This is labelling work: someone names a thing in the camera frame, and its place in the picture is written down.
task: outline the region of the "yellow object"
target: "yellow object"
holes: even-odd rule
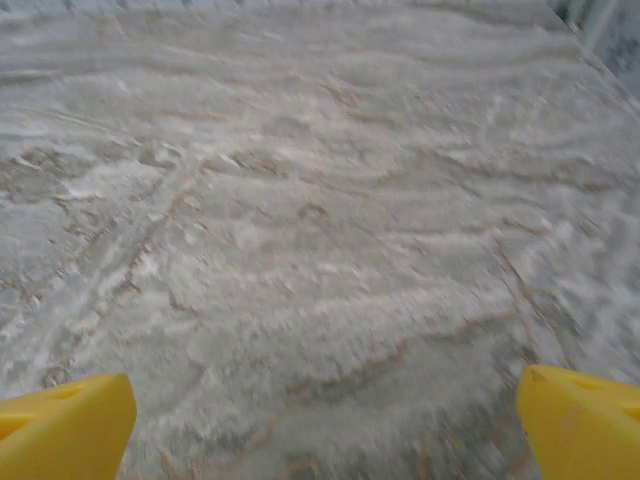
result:
[[[516,407],[545,480],[640,479],[640,388],[533,365]]]
[[[0,402],[0,479],[113,480],[135,418],[123,374]]]

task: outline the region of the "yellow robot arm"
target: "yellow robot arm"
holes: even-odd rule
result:
[[[113,480],[135,419],[123,374],[0,402],[0,478]]]
[[[640,479],[640,388],[532,365],[516,407],[545,480]]]

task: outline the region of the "gray marble surface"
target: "gray marble surface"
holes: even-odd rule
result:
[[[123,478],[536,478],[527,363],[640,381],[637,112],[544,2],[274,3],[0,17],[2,395],[128,373]]]

